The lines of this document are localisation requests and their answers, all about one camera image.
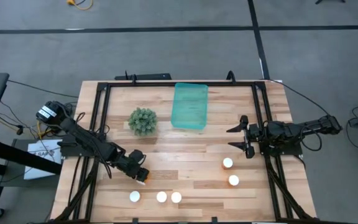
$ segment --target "yellow cable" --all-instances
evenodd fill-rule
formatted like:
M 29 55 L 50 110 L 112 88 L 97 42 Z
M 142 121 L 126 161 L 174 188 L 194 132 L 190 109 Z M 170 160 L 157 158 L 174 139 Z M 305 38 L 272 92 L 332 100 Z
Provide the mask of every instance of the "yellow cable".
M 75 4 L 75 0 L 67 0 L 67 4 L 77 7 L 77 9 L 79 9 L 79 10 L 88 10 L 93 6 L 93 0 L 91 0 L 91 4 L 85 8 L 82 8 L 82 7 L 78 6 L 77 4 Z
M 37 121 L 37 129 L 38 129 L 38 137 L 41 140 L 42 139 L 42 134 L 41 134 L 41 130 L 40 130 L 40 121 Z
M 7 126 L 7 127 L 10 128 L 10 129 L 12 129 L 13 131 L 17 132 L 16 129 L 14 129 L 12 126 L 10 126 L 10 125 L 4 123 L 3 121 L 0 121 L 0 123 L 3 124 L 3 125 L 5 125 L 5 126 Z

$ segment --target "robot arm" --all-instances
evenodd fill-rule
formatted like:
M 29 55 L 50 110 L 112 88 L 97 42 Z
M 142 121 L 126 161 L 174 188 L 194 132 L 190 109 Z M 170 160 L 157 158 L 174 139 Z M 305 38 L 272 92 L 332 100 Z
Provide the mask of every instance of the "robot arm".
M 284 123 L 281 121 L 266 121 L 267 125 L 258 127 L 257 124 L 251 124 L 248 128 L 248 117 L 241 116 L 240 125 L 227 132 L 244 131 L 244 142 L 230 142 L 232 146 L 236 146 L 246 152 L 248 159 L 255 154 L 251 142 L 259 142 L 264 146 L 268 146 L 272 156 L 277 154 L 301 154 L 294 147 L 299 145 L 305 136 L 310 134 L 338 134 L 342 127 L 339 125 L 334 116 L 323 116 L 320 119 L 307 121 L 304 123 Z
M 57 101 L 48 101 L 37 113 L 37 119 L 51 128 L 59 128 L 72 135 L 83 149 L 91 151 L 101 161 L 106 161 L 111 167 L 123 171 L 129 177 L 144 182 L 149 174 L 141 164 L 145 156 L 135 150 L 125 156 L 125 149 L 113 142 L 102 141 L 95 133 L 85 130 L 77 125 L 76 121 L 67 115 L 64 105 Z

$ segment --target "black clamp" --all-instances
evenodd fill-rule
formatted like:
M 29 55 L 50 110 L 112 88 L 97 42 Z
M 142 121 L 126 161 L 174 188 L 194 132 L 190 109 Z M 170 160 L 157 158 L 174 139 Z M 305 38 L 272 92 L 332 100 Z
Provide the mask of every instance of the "black clamp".
M 218 224 L 218 218 L 212 217 L 212 224 Z
M 231 71 L 231 70 L 229 71 L 229 73 L 227 74 L 226 80 L 231 80 L 232 84 L 236 83 L 236 78 L 234 76 L 233 71 Z
M 136 77 L 135 74 L 128 76 L 127 71 L 125 71 L 125 79 L 126 79 L 126 80 L 132 80 L 132 85 L 136 85 L 137 77 Z
M 251 146 L 251 142 L 249 141 L 250 131 L 247 128 L 247 126 L 248 126 L 248 117 L 246 115 L 242 115 L 240 118 L 240 124 L 232 129 L 227 130 L 226 132 L 238 133 L 244 131 L 243 142 L 229 142 L 228 144 L 246 152 L 246 158 L 250 159 L 255 155 L 255 150 L 254 147 Z

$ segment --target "black metal frame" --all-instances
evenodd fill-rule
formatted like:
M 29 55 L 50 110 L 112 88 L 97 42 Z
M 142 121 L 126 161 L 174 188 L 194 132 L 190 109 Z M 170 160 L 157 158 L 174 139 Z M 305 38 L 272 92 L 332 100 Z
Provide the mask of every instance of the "black metal frame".
M 0 142 L 0 158 L 8 161 L 16 162 L 25 166 L 51 172 L 53 174 L 60 174 L 62 165 L 52 162 L 48 159 L 33 155 L 29 152 L 22 151 L 12 146 L 5 145 Z
M 261 81 L 253 81 L 253 82 L 238 82 L 238 81 L 236 81 L 236 78 L 231 71 L 228 73 L 226 79 L 227 79 L 227 81 L 221 81 L 221 82 L 187 82 L 187 83 L 204 84 L 204 85 L 208 85 L 208 86 L 249 86 L 249 87 L 251 87 L 252 94 L 254 97 L 257 122 L 258 122 L 259 126 L 262 126 L 263 118 L 262 118 L 262 111 L 260 109 L 260 101 L 259 101 L 259 97 L 258 97 L 258 90 L 260 90 L 262 93 L 262 99 L 263 99 L 263 104 L 264 104 L 267 119 L 269 121 L 272 120 L 272 114 L 270 111 L 270 105 L 269 105 L 269 100 L 268 100 L 268 96 L 267 96 L 265 81 L 261 80 Z M 175 86 L 176 83 L 177 82 L 166 82 L 166 81 L 139 82 L 139 81 L 137 81 L 135 75 L 132 76 L 131 82 L 119 82 L 119 83 L 101 82 L 101 83 L 98 83 L 98 86 L 96 89 L 95 101 L 94 101 L 94 105 L 93 105 L 91 124 L 90 124 L 89 129 L 91 131 L 94 131 L 94 129 L 95 129 L 96 116 L 98 114 L 98 106 L 100 104 L 100 97 L 101 97 L 102 91 L 105 91 L 105 95 L 104 95 L 104 102 L 103 102 L 103 108 L 102 108 L 101 121 L 100 121 L 99 128 L 100 128 L 101 132 L 104 132 L 104 127 L 106 124 L 106 115 L 107 115 L 108 106 L 109 106 L 109 98 L 110 98 L 112 87 Z M 264 150 L 263 150 L 264 147 L 267 147 L 267 146 L 260 145 L 261 154 L 264 156 L 264 159 L 265 159 L 267 173 L 275 174 L 275 171 L 273 170 L 273 167 L 272 167 L 272 161 L 270 159 L 270 155 L 268 155 L 267 153 L 264 153 Z M 80 185 L 82 185 L 85 181 L 86 171 L 88 170 L 88 160 L 89 160 L 89 157 L 87 157 L 83 162 L 83 170 L 81 171 L 81 176 L 80 176 Z M 283 192 L 283 195 L 284 195 L 285 210 L 286 210 L 286 215 L 287 215 L 287 218 L 285 219 L 285 221 L 286 222 L 294 221 L 294 222 L 299 223 L 300 220 L 293 219 L 293 214 L 292 214 L 292 209 L 291 209 L 291 208 L 293 208 L 295 210 L 295 209 L 297 209 L 297 207 L 299 207 L 299 205 L 296 203 L 296 201 L 293 199 L 293 197 L 287 190 L 283 165 L 282 165 L 280 156 L 275 157 L 275 162 L 276 162 L 278 174 L 276 174 L 276 176 L 268 175 L 268 182 L 269 182 L 270 192 L 271 192 L 271 196 L 272 196 L 272 204 L 273 204 L 273 211 L 274 211 L 275 219 L 277 222 L 283 221 L 283 218 L 281 217 L 281 214 L 280 214 L 280 207 L 278 204 L 277 191 L 275 188 L 275 186 L 278 185 L 278 188 Z M 89 187 L 88 203 L 86 205 L 86 214 L 85 214 L 85 220 L 88 220 L 88 221 L 90 221 L 90 218 L 91 218 L 95 185 L 96 185 L 96 179 L 94 181 L 92 181 L 92 183 Z M 79 202 L 77 204 L 76 209 L 79 210 L 80 207 L 81 207 L 81 202 Z M 79 212 L 75 213 L 75 215 L 73 216 L 73 219 L 74 220 L 78 219 L 79 218 L 78 216 L 79 216 Z

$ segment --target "gray carpet floor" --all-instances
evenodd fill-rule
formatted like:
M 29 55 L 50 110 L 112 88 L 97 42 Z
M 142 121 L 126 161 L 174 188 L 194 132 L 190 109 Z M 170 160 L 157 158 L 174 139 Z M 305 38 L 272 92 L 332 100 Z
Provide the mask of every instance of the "gray carpet floor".
M 260 26 L 358 25 L 358 0 L 324 0 L 319 5 L 314 0 L 254 2 Z M 0 29 L 251 25 L 246 0 L 97 0 L 89 11 L 57 0 L 0 0 Z M 261 31 L 261 36 L 270 77 L 312 98 L 344 126 L 350 110 L 358 106 L 358 30 L 275 30 Z M 233 70 L 237 79 L 262 78 L 251 30 L 0 34 L 0 72 L 9 73 L 12 80 L 77 95 L 82 81 L 112 80 L 125 70 L 210 80 L 225 78 Z M 324 115 L 302 97 L 286 93 L 294 122 Z M 46 101 L 72 101 L 13 83 L 2 100 L 31 125 L 35 111 Z M 1 105 L 0 112 L 9 110 Z M 358 143 L 358 129 L 350 131 Z M 358 149 L 345 132 L 322 137 L 321 151 L 304 149 L 317 214 L 323 220 L 358 223 Z M 11 144 L 14 138 L 29 139 L 0 125 L 1 142 Z M 0 223 L 43 221 L 55 191 L 4 189 L 0 207 L 7 213 Z

